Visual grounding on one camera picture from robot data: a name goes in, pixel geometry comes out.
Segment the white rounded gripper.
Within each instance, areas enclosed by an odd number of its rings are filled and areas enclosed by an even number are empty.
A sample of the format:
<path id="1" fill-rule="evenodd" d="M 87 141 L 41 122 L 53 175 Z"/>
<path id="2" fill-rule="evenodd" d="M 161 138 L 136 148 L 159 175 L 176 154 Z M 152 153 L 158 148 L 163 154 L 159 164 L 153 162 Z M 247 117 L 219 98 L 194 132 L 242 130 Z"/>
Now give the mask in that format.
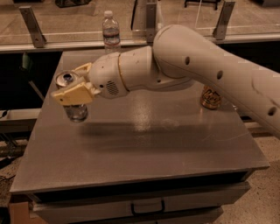
<path id="1" fill-rule="evenodd" d="M 82 82 L 73 87 L 63 87 L 51 93 L 52 98 L 62 106 L 88 104 L 100 94 L 107 99 L 126 96 L 129 91 L 123 84 L 119 67 L 119 52 L 103 55 L 93 64 L 86 63 L 73 71 L 80 77 L 88 77 L 90 82 Z"/>

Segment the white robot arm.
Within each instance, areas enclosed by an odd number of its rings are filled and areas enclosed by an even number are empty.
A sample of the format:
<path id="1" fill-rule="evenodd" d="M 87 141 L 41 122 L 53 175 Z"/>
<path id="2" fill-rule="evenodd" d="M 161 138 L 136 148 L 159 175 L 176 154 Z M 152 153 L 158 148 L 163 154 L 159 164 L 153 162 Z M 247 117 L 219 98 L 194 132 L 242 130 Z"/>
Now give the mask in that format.
<path id="1" fill-rule="evenodd" d="M 176 91 L 198 81 L 280 137 L 280 75 L 227 52 L 196 31 L 163 27 L 153 45 L 112 52 L 72 71 L 70 85 L 52 92 L 63 106 L 90 103 L 97 95 L 115 99 L 131 91 Z"/>

